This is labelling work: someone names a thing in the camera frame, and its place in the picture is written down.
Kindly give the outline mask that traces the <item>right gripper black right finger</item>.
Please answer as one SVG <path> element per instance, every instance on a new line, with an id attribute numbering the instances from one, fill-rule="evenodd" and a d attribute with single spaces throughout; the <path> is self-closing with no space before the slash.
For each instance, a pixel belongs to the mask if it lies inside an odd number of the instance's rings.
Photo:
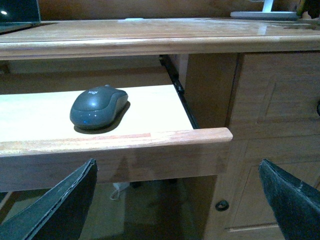
<path id="1" fill-rule="evenodd" d="M 262 188 L 286 240 L 320 238 L 320 192 L 267 159 L 258 168 Z"/>

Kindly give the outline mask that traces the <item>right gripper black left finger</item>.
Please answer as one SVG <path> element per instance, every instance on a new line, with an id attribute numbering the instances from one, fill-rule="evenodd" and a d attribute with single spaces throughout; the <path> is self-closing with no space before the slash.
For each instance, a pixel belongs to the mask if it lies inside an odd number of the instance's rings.
<path id="1" fill-rule="evenodd" d="M 2 240 L 77 240 L 97 182 L 94 159 L 0 226 Z"/>

